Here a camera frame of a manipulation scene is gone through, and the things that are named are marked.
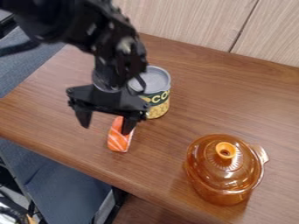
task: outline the orange lid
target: orange lid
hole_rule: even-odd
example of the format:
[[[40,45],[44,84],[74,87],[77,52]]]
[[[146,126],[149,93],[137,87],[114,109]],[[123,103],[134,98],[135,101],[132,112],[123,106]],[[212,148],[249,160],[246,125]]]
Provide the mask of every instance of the orange lid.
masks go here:
[[[189,147],[186,167],[193,183],[215,193],[240,193],[259,183],[263,162],[252,147],[238,138],[210,135]]]

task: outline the can lid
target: can lid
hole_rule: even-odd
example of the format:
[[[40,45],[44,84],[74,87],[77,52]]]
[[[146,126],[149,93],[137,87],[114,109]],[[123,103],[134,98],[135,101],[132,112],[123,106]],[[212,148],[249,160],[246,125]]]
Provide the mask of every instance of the can lid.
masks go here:
[[[140,76],[146,83],[145,94],[153,94],[170,89],[170,75],[161,67],[147,66],[146,73],[141,73]],[[135,78],[129,81],[129,86],[135,91],[143,90],[143,87]]]

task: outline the orange block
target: orange block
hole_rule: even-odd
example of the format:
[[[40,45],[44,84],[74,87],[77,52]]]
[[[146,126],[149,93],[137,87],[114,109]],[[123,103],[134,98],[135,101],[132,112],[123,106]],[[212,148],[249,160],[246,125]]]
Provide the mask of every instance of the orange block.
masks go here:
[[[122,134],[122,123],[123,117],[116,117],[108,133],[108,148],[111,151],[127,152],[129,149],[135,129],[133,129],[128,135],[124,136]]]

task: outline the orange object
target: orange object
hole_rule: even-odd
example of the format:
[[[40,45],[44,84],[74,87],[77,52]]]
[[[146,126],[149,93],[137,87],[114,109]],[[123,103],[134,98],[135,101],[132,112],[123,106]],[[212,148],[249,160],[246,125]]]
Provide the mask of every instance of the orange object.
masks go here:
[[[111,151],[127,152],[129,149],[135,129],[133,129],[128,135],[124,136],[122,134],[122,123],[123,117],[116,117],[108,133],[108,148]]]
[[[198,194],[213,204],[231,206],[247,200],[261,182],[266,152],[228,135],[193,142],[184,168]]]

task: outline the container handle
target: container handle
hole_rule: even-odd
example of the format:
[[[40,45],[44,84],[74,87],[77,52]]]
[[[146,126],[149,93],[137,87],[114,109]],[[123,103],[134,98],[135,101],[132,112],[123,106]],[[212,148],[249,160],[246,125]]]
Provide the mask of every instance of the container handle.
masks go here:
[[[269,161],[269,157],[266,153],[266,151],[258,144],[250,144],[249,145],[251,149],[253,149],[257,156],[259,157],[259,159],[261,160],[262,164],[265,164],[267,161]]]

